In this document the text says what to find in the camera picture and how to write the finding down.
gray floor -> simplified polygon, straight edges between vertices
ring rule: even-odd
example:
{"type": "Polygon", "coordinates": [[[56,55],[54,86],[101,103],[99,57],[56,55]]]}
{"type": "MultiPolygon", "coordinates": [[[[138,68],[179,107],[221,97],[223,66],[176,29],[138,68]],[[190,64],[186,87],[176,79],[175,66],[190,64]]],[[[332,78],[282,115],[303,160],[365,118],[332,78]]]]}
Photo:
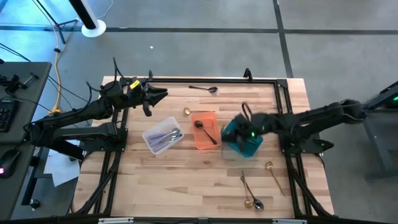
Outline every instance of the gray floor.
{"type": "MultiPolygon", "coordinates": [[[[275,29],[272,0],[114,0],[108,27],[212,27],[275,29]]],[[[89,1],[97,15],[110,1],[89,1]]],[[[68,1],[46,1],[58,22],[76,18],[68,1]]],[[[398,29],[395,0],[281,0],[286,29],[398,29]]],[[[28,0],[9,0],[0,12],[0,25],[46,25],[28,0]]],[[[209,34],[107,32],[87,39],[66,32],[59,63],[62,85],[88,97],[84,81],[96,86],[113,72],[112,57],[125,75],[206,75],[240,77],[246,67],[256,77],[286,77],[278,34],[209,34]]],[[[345,98],[366,101],[397,81],[398,35],[286,35],[295,78],[304,78],[312,108],[345,98]]],[[[0,30],[0,42],[35,61],[53,61],[52,32],[0,30]]],[[[4,60],[22,60],[0,51],[4,60]]],[[[51,108],[56,91],[47,85],[40,102],[51,108]]],[[[74,107],[84,105],[65,93],[74,107]]],[[[62,101],[62,108],[69,110],[62,101]]],[[[35,118],[46,111],[39,108],[35,118]]],[[[345,218],[395,223],[398,219],[398,177],[365,182],[363,176],[378,171],[373,149],[362,125],[341,125],[322,132],[335,143],[325,153],[326,175],[335,213],[345,218]]],[[[16,208],[13,218],[65,214],[74,182],[55,189],[41,183],[40,200],[64,205],[44,206],[34,212],[16,208]]]]}

orange container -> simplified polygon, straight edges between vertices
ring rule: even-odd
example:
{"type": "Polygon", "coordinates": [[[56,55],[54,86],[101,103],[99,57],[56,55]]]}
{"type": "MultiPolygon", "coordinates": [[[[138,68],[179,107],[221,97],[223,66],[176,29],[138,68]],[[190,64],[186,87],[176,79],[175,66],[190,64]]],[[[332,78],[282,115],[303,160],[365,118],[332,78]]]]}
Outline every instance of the orange container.
{"type": "Polygon", "coordinates": [[[214,111],[196,113],[191,115],[193,137],[195,138],[195,145],[197,149],[216,149],[221,145],[221,136],[218,129],[218,123],[216,113],[214,111]],[[213,144],[204,130],[195,127],[195,121],[201,121],[203,123],[203,129],[217,141],[217,144],[213,144]]]}

yellow cable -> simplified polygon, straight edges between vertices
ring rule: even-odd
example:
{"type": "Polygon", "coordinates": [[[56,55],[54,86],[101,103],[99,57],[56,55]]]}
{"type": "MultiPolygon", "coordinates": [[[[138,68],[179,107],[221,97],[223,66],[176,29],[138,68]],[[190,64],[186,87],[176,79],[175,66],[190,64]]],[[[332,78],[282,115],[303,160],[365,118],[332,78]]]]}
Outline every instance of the yellow cable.
{"type": "MultiPolygon", "coordinates": [[[[48,20],[52,30],[54,31],[55,37],[57,38],[56,48],[58,49],[58,35],[57,35],[57,32],[55,31],[54,26],[52,25],[52,23],[51,23],[50,19],[47,17],[47,15],[43,12],[43,10],[37,5],[37,3],[34,0],[32,0],[32,2],[36,5],[36,7],[40,10],[40,12],[42,12],[42,14],[48,20]]],[[[52,108],[52,112],[60,113],[61,109],[59,108],[59,105],[60,105],[60,99],[61,99],[61,77],[60,77],[60,74],[58,73],[58,52],[55,52],[54,70],[55,70],[55,74],[57,75],[57,80],[58,80],[59,86],[58,86],[57,102],[55,102],[55,105],[52,108]]]]}

gold spoon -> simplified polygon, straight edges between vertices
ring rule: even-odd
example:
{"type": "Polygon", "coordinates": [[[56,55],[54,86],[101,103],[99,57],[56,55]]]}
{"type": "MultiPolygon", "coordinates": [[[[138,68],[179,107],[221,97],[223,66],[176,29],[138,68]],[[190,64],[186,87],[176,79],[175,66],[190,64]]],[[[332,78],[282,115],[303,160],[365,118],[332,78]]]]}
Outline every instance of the gold spoon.
{"type": "Polygon", "coordinates": [[[244,185],[244,192],[246,193],[246,200],[244,201],[244,206],[245,206],[246,208],[252,208],[253,205],[254,205],[254,202],[253,202],[252,200],[249,199],[248,189],[246,188],[246,184],[245,184],[245,183],[246,183],[246,178],[244,177],[243,170],[242,170],[242,177],[243,177],[243,180],[244,180],[244,183],[243,183],[243,185],[244,185]]]}
{"type": "Polygon", "coordinates": [[[274,167],[274,165],[273,165],[273,163],[272,163],[271,161],[269,161],[269,162],[266,163],[266,169],[269,170],[269,171],[271,171],[271,174],[272,174],[272,176],[274,176],[274,179],[275,179],[276,184],[278,185],[280,191],[281,191],[282,194],[286,197],[285,192],[282,190],[282,187],[280,186],[278,179],[276,179],[276,176],[275,176],[274,172],[272,171],[272,168],[273,168],[273,167],[274,167]]]}
{"type": "Polygon", "coordinates": [[[185,115],[190,115],[192,112],[208,112],[208,111],[192,111],[189,108],[184,108],[185,115]]]}

wooden tabletop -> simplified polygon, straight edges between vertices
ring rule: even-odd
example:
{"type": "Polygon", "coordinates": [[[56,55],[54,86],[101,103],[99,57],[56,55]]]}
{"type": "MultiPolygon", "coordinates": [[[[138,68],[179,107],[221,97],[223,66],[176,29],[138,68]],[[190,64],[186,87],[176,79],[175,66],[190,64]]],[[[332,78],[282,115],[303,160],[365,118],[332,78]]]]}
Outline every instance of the wooden tabletop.
{"type": "MultiPolygon", "coordinates": [[[[103,83],[111,82],[112,79],[104,77],[103,83]]],[[[304,80],[288,79],[288,84],[294,113],[309,110],[304,80]]],[[[188,89],[188,85],[153,84],[167,88],[169,95],[155,108],[151,108],[151,117],[145,117],[141,106],[135,110],[130,108],[127,122],[129,134],[119,166],[112,216],[294,217],[285,158],[280,152],[276,134],[264,135],[264,142],[250,159],[222,150],[222,147],[217,150],[198,150],[193,140],[191,118],[183,114],[185,107],[191,110],[214,110],[221,128],[241,112],[243,101],[249,103],[253,113],[276,113],[274,87],[267,84],[223,83],[216,84],[218,92],[211,95],[207,91],[188,89]],[[174,116],[181,125],[184,139],[165,152],[154,155],[145,144],[142,133],[169,116],[174,116]],[[267,161],[274,163],[274,174],[286,197],[282,195],[272,174],[265,170],[267,161]],[[239,178],[242,170],[253,194],[262,200],[263,212],[244,207],[245,190],[239,178]]],[[[93,126],[109,121],[94,121],[93,126]]],[[[97,187],[103,157],[103,152],[94,152],[84,161],[75,192],[75,209],[79,209],[97,187]]],[[[303,154],[303,163],[309,189],[326,211],[333,213],[321,161],[316,156],[303,154]]],[[[105,189],[103,207],[107,193],[108,188],[105,189]]],[[[304,211],[300,191],[298,197],[300,208],[304,211]]]]}

